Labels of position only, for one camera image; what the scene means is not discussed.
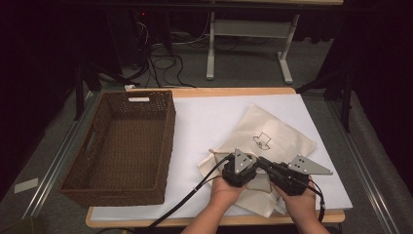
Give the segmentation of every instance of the silver metal bracket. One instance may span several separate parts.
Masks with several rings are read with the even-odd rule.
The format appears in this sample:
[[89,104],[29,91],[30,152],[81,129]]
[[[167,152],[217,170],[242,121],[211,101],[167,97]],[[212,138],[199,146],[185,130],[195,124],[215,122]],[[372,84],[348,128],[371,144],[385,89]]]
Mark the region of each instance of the silver metal bracket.
[[333,172],[310,159],[298,155],[288,164],[288,168],[304,175],[333,175]]
[[235,149],[235,174],[242,172],[247,168],[251,163],[250,159],[246,154],[244,154],[239,148]]

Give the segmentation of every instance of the gray carpet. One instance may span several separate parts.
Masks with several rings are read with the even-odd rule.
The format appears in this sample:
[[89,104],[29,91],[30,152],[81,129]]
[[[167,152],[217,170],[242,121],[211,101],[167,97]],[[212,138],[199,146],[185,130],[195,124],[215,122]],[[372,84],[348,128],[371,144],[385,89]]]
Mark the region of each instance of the gray carpet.
[[[217,43],[217,48],[221,50],[216,51],[213,81],[206,80],[207,49],[203,48],[203,43],[196,45],[201,48],[188,45],[175,46],[174,52],[182,57],[184,63],[179,75],[181,82],[196,87],[284,87],[285,83],[275,57],[277,50],[274,49],[280,47],[282,43],[273,41],[258,45],[262,40],[245,40],[232,50],[229,49],[235,44],[231,42]],[[330,43],[324,42],[313,45],[307,40],[293,42],[287,56],[294,80],[291,87],[301,87],[317,77],[329,46]],[[169,62],[158,60],[155,64],[158,67],[166,67]],[[168,83],[177,84],[178,71],[179,66],[167,70],[165,74],[163,70],[158,70],[159,82],[163,86],[167,86]],[[132,71],[126,67],[125,74],[130,73]],[[148,87],[157,86],[149,73],[136,81],[145,85],[148,80]],[[122,89],[122,86],[104,84],[104,88]],[[353,95],[352,99],[350,124],[352,132],[346,134],[337,121],[336,110],[339,109],[339,103],[324,101],[321,94],[322,90],[312,90],[304,94],[303,98],[354,205],[353,209],[346,211],[346,220],[342,223],[343,233],[412,233],[412,198],[366,120],[356,95]],[[14,187],[11,187],[0,204],[0,230],[18,222],[24,215],[34,214],[42,220],[45,233],[98,231],[86,225],[86,209],[80,208],[58,192],[68,165],[83,140],[83,133],[88,126],[93,109],[94,104],[91,102],[84,114],[85,119],[82,122],[74,122],[74,94],[67,99],[65,106],[45,130],[43,140],[15,181],[17,184],[38,177],[40,183],[45,176],[53,174],[48,172],[50,165],[60,165],[61,168],[58,168],[55,173],[56,180],[51,181],[52,189],[46,191],[47,196],[43,197],[45,199],[38,206],[33,206],[30,205],[32,198],[41,197],[36,194],[37,188],[15,194]],[[73,126],[77,124],[79,126],[75,131]],[[62,145],[66,137],[72,137],[72,140],[69,144]],[[59,156],[61,161],[54,161],[56,156]],[[276,233],[278,227],[266,226],[246,230]]]

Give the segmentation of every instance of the electronic equipment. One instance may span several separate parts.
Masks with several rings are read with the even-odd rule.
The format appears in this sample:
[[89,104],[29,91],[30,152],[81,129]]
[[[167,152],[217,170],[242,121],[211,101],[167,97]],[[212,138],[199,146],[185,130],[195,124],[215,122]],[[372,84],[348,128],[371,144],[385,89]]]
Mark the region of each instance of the electronic equipment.
[[273,163],[264,157],[252,157],[239,148],[230,154],[224,165],[222,177],[232,186],[242,187],[264,170],[270,181],[289,196],[301,195],[308,188],[309,175],[332,175],[333,172],[308,158],[298,155],[289,163]]

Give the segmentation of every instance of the forearm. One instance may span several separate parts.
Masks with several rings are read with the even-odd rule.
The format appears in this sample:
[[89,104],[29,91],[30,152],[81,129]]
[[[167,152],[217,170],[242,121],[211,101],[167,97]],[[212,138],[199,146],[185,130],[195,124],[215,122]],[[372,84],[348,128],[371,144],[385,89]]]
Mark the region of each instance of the forearm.
[[306,221],[294,221],[300,234],[328,234],[329,232],[325,227],[316,220],[306,220]]
[[183,230],[184,234],[214,234],[227,208],[209,203]]

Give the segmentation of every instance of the metal rail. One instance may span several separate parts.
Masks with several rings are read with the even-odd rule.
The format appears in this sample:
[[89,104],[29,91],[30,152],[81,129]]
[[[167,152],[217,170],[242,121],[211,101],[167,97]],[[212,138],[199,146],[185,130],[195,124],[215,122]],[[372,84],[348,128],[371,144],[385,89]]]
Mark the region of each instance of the metal rail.
[[[96,99],[96,95],[93,95],[92,92],[89,92],[86,96],[86,109],[92,104],[93,100]],[[74,121],[71,125],[66,137],[63,140],[63,143],[58,150],[54,161],[49,166],[48,171],[46,172],[45,176],[42,179],[39,187],[37,188],[36,193],[34,194],[30,204],[28,205],[24,215],[21,219],[24,219],[27,216],[37,216],[40,213],[40,210],[43,207],[43,204],[48,197],[56,178],[64,165],[68,155],[66,154],[68,148],[70,147],[73,138],[76,136],[79,126],[82,124],[85,117],[84,114],[80,117],[78,121]]]
[[367,167],[365,166],[361,155],[357,149],[357,146],[351,136],[351,134],[347,133],[343,125],[341,124],[340,118],[340,110],[333,101],[327,102],[328,109],[331,111],[332,115],[335,116],[334,120],[340,129],[346,143],[349,146],[349,149],[352,152],[353,160],[357,168],[357,174],[360,178],[362,185],[364,186],[364,190],[367,194],[368,199],[370,200],[371,206],[373,207],[374,211],[376,212],[377,217],[379,218],[380,223],[382,224],[383,230],[388,234],[398,234],[400,233],[397,229],[396,224],[394,223],[394,219],[390,214],[386,201],[384,200],[381,192],[379,191],[376,183],[374,182],[370,172],[368,171]]

